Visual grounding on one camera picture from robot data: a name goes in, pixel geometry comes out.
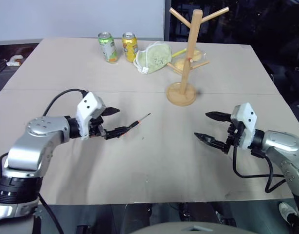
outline green cloth mask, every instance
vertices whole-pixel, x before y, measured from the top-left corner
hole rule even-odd
[[[172,52],[169,45],[157,41],[149,45],[146,50],[138,51],[133,64],[142,74],[149,74],[171,62]]]

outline table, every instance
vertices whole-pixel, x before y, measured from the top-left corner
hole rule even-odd
[[[115,43],[121,48],[120,41]],[[139,41],[139,48],[150,43]],[[185,47],[180,42],[168,43],[173,51]],[[205,113],[231,113],[235,105],[244,102],[253,106],[258,129],[299,136],[299,123],[250,46],[198,43],[198,48],[205,50],[210,60],[190,75],[189,81],[201,89],[200,95],[192,105],[178,107],[169,103],[164,91],[180,76],[167,67],[143,75],[123,56],[118,64],[105,63],[95,39],[43,40],[0,92],[0,155],[59,91],[83,88],[94,91],[107,106],[121,110],[104,118],[103,126],[108,130],[152,114],[120,139],[74,139],[58,146],[41,189],[48,203],[292,197],[286,184],[266,194],[266,178],[238,178],[232,171],[231,152],[224,155],[194,136],[200,132],[225,140],[228,124],[213,121]],[[79,94],[64,95],[49,115],[74,115],[80,99]],[[238,168],[244,174],[267,173],[268,169],[265,161],[241,150]]]

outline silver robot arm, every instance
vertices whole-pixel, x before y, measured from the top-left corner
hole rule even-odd
[[[0,220],[33,215],[56,146],[71,138],[111,139],[129,131],[132,127],[103,129],[102,117],[117,112],[118,109],[106,108],[101,98],[88,92],[77,106],[76,118],[43,116],[31,120],[10,149],[0,173]]]
[[[231,146],[234,146],[234,150],[240,147],[244,150],[250,149],[251,154],[254,156],[265,158],[275,163],[283,173],[283,175],[277,177],[285,178],[295,198],[299,215],[299,137],[289,133],[264,132],[256,129],[257,116],[249,103],[236,106],[232,114],[209,112],[206,113],[206,116],[217,121],[231,123],[227,130],[227,140],[226,142],[217,141],[212,136],[200,133],[195,133],[196,137],[205,144],[220,149],[226,154]],[[250,176],[240,175],[236,171],[234,163],[233,170],[242,178],[250,178]]]
[[[295,198],[299,215],[299,137],[275,131],[266,131],[262,151],[282,171]]]

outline cable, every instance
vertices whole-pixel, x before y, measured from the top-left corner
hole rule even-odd
[[[5,153],[3,155],[0,156],[0,179],[2,177],[2,160],[4,157],[6,157],[8,155],[8,153]]]
[[[62,229],[60,223],[58,222],[55,214],[51,210],[51,208],[48,206],[46,201],[42,198],[41,194],[38,194],[38,197],[40,199],[40,202],[42,203],[42,205],[44,206],[44,208],[47,210],[48,214],[50,215],[51,219],[53,220],[54,224],[56,225],[56,228],[57,228],[58,232],[60,234],[64,234],[63,229]]]
[[[272,191],[274,191],[276,188],[278,188],[280,185],[282,185],[284,182],[286,182],[286,180],[283,179],[283,180],[281,180],[280,182],[278,182],[277,184],[275,184],[272,188],[270,188],[271,183],[272,183],[272,180],[273,180],[273,176],[274,176],[274,175],[273,175],[273,165],[272,165],[271,160],[270,160],[267,156],[265,156],[265,159],[266,159],[267,164],[268,164],[268,166],[269,166],[269,168],[270,168],[270,174],[269,174],[269,177],[268,177],[268,180],[267,180],[267,184],[266,184],[266,186],[265,186],[265,192],[266,192],[267,194],[269,194],[269,193],[271,193]]]
[[[73,92],[73,91],[76,91],[76,92],[81,92],[82,94],[82,97],[84,98],[86,95],[87,95],[87,91],[86,90],[81,90],[81,89],[68,89],[68,90],[65,90],[63,91],[62,93],[59,93],[58,95],[55,96],[55,98],[50,102],[50,104],[48,105],[48,107],[46,108],[46,110],[44,111],[44,113],[42,114],[42,116],[46,116],[50,110],[50,108],[52,107],[53,103],[60,97],[62,96],[63,94],[66,94],[66,93],[69,93],[69,92]]]
[[[237,144],[234,142],[234,149],[233,149],[233,171],[234,173],[239,176],[240,178],[261,178],[261,177],[269,177],[269,174],[261,174],[261,175],[241,175],[236,168],[236,161],[237,161]],[[274,174],[273,177],[281,177],[284,178],[283,175]]]
[[[274,191],[276,188],[278,188],[280,185],[282,185],[284,182],[286,182],[285,179],[281,180],[280,182],[278,182],[277,184],[275,184],[272,188],[270,188],[271,186],[271,183],[272,183],[272,180],[273,180],[273,177],[281,177],[281,178],[284,178],[283,175],[279,175],[279,174],[273,174],[273,165],[272,165],[272,162],[271,160],[267,157],[267,156],[264,156],[264,158],[266,159],[267,161],[267,164],[269,166],[269,170],[270,170],[270,173],[269,174],[261,174],[261,175],[241,175],[237,169],[236,169],[236,159],[237,159],[237,140],[235,139],[234,141],[234,149],[233,149],[233,171],[234,173],[239,176],[240,178],[261,178],[261,177],[268,177],[268,180],[267,180],[267,183],[266,183],[266,186],[265,186],[265,192],[267,194],[271,193],[272,191]]]
[[[175,208],[175,207],[172,206],[170,203],[168,203],[168,205],[169,205],[172,209],[174,209],[174,210],[176,210],[177,212],[179,212],[180,214],[182,214],[184,217],[187,217],[187,214],[185,214],[184,212],[180,211],[180,209]],[[195,220],[195,218],[194,218],[191,214],[188,214],[188,218],[192,218],[193,220]]]
[[[2,160],[4,157],[6,157],[8,155],[8,153],[5,153],[3,155],[0,156],[0,178],[2,177]],[[56,215],[53,213],[53,211],[51,210],[51,208],[48,206],[48,204],[46,203],[46,201],[43,199],[43,197],[41,196],[41,194],[38,194],[38,197],[40,199],[40,202],[42,203],[42,205],[44,206],[44,208],[46,209],[46,211],[48,212],[49,216],[51,217],[51,219],[53,220],[54,224],[56,225],[56,228],[58,230],[58,232],[60,234],[64,234],[63,229],[60,225],[60,223],[58,222]]]

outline wooden mug tree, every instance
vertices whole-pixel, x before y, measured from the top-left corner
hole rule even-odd
[[[209,63],[203,62],[201,64],[191,66],[191,63],[193,62],[194,49],[196,46],[200,25],[210,19],[213,19],[221,14],[228,12],[228,7],[223,8],[215,13],[212,13],[211,15],[206,16],[204,18],[202,18],[202,10],[194,10],[191,23],[188,22],[173,8],[170,8],[169,12],[173,14],[179,21],[185,24],[188,28],[190,28],[190,30],[183,70],[181,71],[177,67],[173,66],[171,63],[167,64],[169,67],[182,74],[181,82],[173,83],[167,88],[167,98],[171,103],[177,106],[188,106],[196,100],[196,89],[193,85],[187,83],[189,72],[192,69],[198,68]]]

